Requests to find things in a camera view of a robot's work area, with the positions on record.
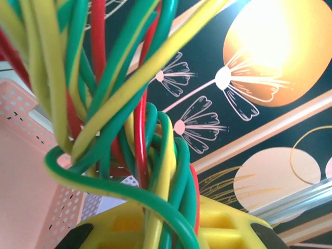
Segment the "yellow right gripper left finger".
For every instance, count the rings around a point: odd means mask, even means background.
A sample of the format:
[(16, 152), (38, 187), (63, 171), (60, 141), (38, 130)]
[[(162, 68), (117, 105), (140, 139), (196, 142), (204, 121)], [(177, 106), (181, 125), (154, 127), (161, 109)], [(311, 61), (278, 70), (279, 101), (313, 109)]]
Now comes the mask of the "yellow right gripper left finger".
[(143, 249), (143, 209), (124, 203), (81, 221), (58, 249)]

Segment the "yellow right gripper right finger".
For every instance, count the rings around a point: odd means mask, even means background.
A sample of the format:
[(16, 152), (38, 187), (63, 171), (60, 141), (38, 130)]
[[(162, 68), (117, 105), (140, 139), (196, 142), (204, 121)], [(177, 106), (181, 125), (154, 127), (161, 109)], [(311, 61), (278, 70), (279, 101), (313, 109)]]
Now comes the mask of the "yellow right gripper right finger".
[(200, 196), (200, 249), (285, 249), (263, 219)]

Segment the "pink perforated plastic basket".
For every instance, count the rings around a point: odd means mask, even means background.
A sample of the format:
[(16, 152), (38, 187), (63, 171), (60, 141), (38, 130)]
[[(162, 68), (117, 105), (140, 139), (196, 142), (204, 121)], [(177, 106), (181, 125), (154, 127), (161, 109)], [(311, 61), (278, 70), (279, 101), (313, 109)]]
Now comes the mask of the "pink perforated plastic basket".
[(0, 249), (54, 249), (82, 220), (102, 212), (102, 197), (68, 188), (44, 168), (54, 136), (28, 112), (35, 99), (0, 80)]

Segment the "aluminium frame post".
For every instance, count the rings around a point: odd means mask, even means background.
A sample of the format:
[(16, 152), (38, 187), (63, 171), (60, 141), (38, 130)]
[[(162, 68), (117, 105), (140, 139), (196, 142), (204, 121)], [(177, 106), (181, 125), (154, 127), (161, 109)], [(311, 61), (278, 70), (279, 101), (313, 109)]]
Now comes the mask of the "aluminium frame post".
[(332, 177), (249, 212), (270, 225), (332, 201)]

